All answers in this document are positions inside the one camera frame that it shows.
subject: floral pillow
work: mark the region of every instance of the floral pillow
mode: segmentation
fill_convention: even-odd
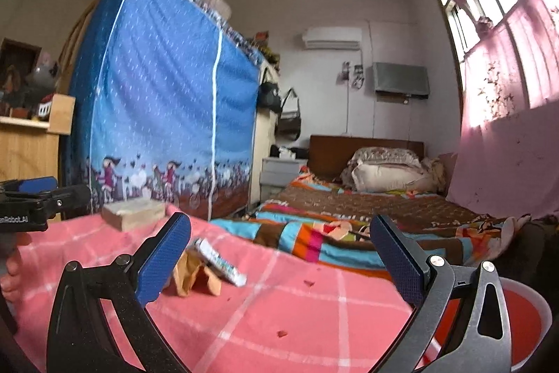
[[[353,170],[357,165],[367,163],[370,165],[407,165],[421,169],[421,162],[416,153],[408,149],[394,148],[361,148],[358,149],[348,161],[345,170],[342,171],[340,179],[345,187],[355,190],[353,181]]]

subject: wall-mounted air conditioner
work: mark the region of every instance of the wall-mounted air conditioner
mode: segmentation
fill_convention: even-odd
[[[429,79],[425,67],[375,62],[373,73],[375,91],[379,94],[401,94],[415,98],[429,97]]]
[[[361,49],[361,28],[310,28],[303,34],[307,50],[351,50]]]

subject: pillow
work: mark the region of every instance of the pillow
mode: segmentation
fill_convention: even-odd
[[[454,173],[454,168],[456,165],[457,158],[458,158],[457,153],[443,153],[442,155],[439,155],[439,159],[444,167],[444,175],[445,175],[444,194],[448,194],[448,189],[451,186],[452,174]]]
[[[408,149],[380,148],[377,146],[358,149],[348,161],[347,167],[342,171],[340,179],[343,186],[355,190],[353,170],[361,163],[371,165],[408,165],[421,169],[421,163],[416,153]]]
[[[447,182],[444,165],[441,163],[440,159],[424,158],[421,164],[423,165],[423,169],[431,175],[433,181],[437,184],[437,192],[444,193]]]
[[[392,190],[417,192],[437,191],[429,172],[406,165],[375,165],[361,163],[351,173],[359,192],[383,193]]]
[[[361,148],[353,154],[353,158],[349,161],[349,163],[356,164],[359,162],[370,165],[408,165],[421,168],[417,154],[408,149]]]

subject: pink checkered bed sheet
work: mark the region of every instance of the pink checkered bed sheet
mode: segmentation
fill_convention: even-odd
[[[147,305],[195,373],[366,372],[410,315],[389,281],[307,263],[191,220],[193,237],[207,238],[248,276],[242,288],[224,284],[218,297],[164,292]],[[17,341],[39,369],[45,371],[50,312],[64,265],[111,263],[120,253],[133,253],[164,222],[123,233],[100,216],[89,216],[32,234],[32,244],[21,248],[24,297],[17,309]],[[113,307],[105,311],[122,354],[141,367]]]

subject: fabric wardrobe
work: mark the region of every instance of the fabric wardrobe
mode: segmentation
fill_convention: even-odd
[[[202,0],[99,0],[69,94],[66,181],[91,209],[150,197],[188,214],[247,204],[262,56]]]

